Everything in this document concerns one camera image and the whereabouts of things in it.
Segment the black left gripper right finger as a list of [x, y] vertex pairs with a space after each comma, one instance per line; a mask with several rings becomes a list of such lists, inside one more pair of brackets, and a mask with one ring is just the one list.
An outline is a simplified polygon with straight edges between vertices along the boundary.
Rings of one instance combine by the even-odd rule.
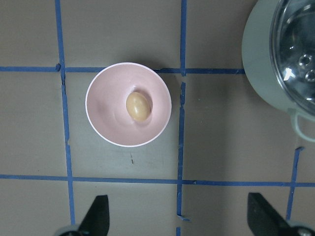
[[254, 236], [298, 235], [260, 193], [248, 194], [247, 223]]

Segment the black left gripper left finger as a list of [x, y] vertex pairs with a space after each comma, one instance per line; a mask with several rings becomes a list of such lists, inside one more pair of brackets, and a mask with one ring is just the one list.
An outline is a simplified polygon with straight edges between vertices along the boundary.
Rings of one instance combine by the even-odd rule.
[[96, 196], [78, 232], [82, 236], [106, 236], [109, 232], [109, 200], [107, 195]]

